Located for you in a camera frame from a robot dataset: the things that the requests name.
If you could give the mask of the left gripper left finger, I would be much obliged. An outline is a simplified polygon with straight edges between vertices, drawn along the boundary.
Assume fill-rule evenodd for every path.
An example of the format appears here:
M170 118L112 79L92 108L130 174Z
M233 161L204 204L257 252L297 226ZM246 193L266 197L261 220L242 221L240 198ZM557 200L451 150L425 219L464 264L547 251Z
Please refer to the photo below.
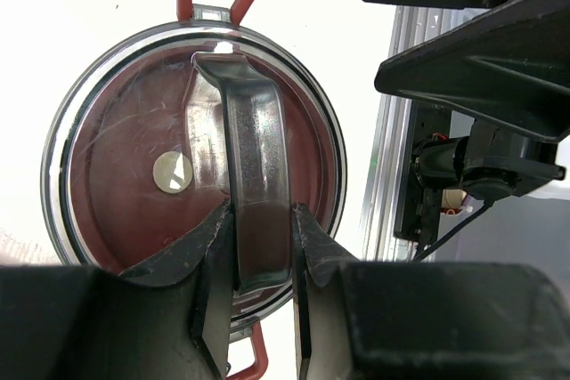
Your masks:
M4 379L222 379L233 294L228 202L119 275L4 266Z

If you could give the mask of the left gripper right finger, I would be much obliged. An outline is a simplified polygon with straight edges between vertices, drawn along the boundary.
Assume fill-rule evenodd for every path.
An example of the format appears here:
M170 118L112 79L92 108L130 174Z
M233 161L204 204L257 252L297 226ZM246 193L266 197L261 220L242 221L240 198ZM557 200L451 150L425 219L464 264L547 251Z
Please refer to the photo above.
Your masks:
M361 261L291 208L301 379L566 379L569 309L535 268Z

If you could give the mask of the dark red lid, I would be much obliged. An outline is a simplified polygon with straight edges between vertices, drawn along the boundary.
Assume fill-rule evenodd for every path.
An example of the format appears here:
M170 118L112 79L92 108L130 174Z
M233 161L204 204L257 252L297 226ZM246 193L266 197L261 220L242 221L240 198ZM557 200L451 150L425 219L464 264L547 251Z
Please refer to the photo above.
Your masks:
M192 106L192 74L180 57L116 78L79 131L69 172L77 235L107 270L154 255L230 196L220 101Z

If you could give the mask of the grey lunch box lid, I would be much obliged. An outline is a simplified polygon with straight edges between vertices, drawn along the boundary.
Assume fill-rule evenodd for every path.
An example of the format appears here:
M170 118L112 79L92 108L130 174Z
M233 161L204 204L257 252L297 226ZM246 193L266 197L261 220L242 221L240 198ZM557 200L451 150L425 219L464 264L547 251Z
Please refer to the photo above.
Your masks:
M292 296L291 214L338 230L346 149L309 70L228 9L177 0L175 22L97 59L66 94L41 169L66 265L101 275L74 378L221 379L232 333Z

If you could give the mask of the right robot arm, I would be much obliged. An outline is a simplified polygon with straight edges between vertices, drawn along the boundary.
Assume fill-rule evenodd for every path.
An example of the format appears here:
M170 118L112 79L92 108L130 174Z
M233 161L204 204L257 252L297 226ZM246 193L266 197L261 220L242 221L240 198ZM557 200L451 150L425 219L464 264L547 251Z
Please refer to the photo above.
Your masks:
M474 118L469 136L422 144L428 187L479 199L524 195L564 178L555 148L569 134L569 0L363 0L479 14L382 62L376 89Z

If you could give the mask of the aluminium frame rail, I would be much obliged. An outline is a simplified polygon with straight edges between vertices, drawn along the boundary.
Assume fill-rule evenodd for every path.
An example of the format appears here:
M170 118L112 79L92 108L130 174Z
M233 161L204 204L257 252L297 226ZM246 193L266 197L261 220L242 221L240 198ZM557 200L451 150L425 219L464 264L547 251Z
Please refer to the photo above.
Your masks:
M440 35L446 16L441 8L398 6L388 55L394 56ZM400 250L410 247L401 244L394 233L410 114L410 100L380 95L358 229L362 258L366 261L396 261Z

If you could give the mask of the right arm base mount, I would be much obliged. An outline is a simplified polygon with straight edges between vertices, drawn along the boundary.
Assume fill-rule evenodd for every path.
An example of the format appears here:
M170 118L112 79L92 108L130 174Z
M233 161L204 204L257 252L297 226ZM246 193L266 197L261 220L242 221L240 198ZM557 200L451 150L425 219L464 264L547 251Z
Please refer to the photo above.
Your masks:
M437 241L443 191L460 184L467 139L449 136L452 112L414 101L405 134L394 233L427 246Z

